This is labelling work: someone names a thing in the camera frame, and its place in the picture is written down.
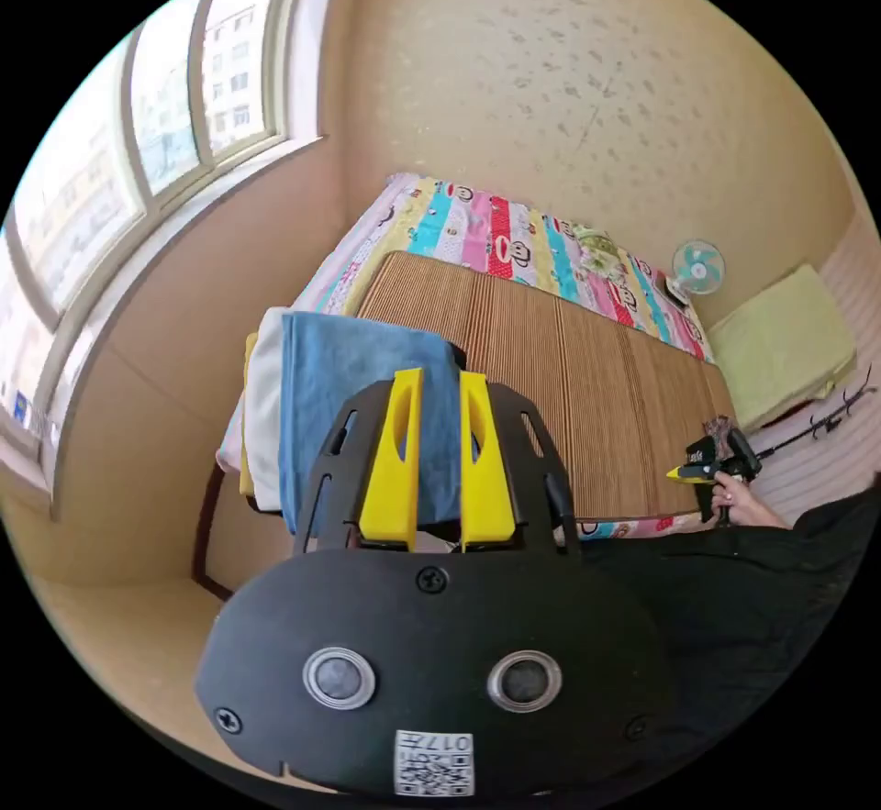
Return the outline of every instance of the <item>qr code label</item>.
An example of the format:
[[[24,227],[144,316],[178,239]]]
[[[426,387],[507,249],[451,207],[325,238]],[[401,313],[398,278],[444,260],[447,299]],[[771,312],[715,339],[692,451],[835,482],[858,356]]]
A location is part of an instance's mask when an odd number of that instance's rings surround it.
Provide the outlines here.
[[[432,798],[474,794],[472,735],[397,731],[395,794]]]

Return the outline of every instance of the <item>colorful striped quilt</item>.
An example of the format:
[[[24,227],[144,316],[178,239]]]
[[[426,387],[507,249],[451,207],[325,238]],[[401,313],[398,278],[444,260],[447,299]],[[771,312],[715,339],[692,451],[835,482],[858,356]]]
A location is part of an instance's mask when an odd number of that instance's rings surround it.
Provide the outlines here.
[[[317,282],[327,271],[323,266],[307,288],[327,286],[315,294],[319,312],[354,314],[383,257],[406,250],[539,287],[713,362],[694,308],[674,305],[648,263],[604,232],[500,195],[397,174],[346,240],[348,258],[335,264],[336,276],[329,284],[326,275]]]

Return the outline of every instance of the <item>blue towel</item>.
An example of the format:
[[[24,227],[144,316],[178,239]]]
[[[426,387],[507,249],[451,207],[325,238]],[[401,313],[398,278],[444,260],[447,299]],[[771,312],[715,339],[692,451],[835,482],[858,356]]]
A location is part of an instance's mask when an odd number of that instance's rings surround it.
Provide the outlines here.
[[[459,369],[446,339],[433,333],[339,315],[282,317],[282,403],[278,474],[291,532],[309,472],[343,403],[362,388],[421,367],[420,525],[459,518]],[[320,529],[321,508],[312,534]]]

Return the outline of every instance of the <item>hand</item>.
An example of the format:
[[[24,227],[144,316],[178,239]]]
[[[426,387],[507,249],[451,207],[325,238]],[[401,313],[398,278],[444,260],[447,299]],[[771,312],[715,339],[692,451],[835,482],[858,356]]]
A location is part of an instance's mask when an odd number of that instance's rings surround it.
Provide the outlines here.
[[[718,471],[713,486],[713,515],[719,509],[728,507],[729,519],[735,526],[766,526],[770,528],[790,528],[770,507],[764,505],[750,492],[746,483],[735,480],[727,473]]]

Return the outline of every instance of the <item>screw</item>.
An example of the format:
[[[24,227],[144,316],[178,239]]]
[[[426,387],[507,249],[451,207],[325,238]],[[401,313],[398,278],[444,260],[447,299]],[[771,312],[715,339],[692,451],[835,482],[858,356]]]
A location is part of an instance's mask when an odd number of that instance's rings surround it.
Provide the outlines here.
[[[629,740],[631,743],[635,742],[637,739],[641,739],[645,735],[645,728],[647,727],[648,722],[646,721],[645,716],[636,716],[625,728],[624,728],[624,738]]]
[[[447,575],[436,565],[427,565],[416,576],[416,586],[423,593],[443,593],[447,587]]]
[[[241,719],[231,709],[221,706],[215,712],[214,720],[217,722],[217,726],[228,734],[239,734],[241,732]]]

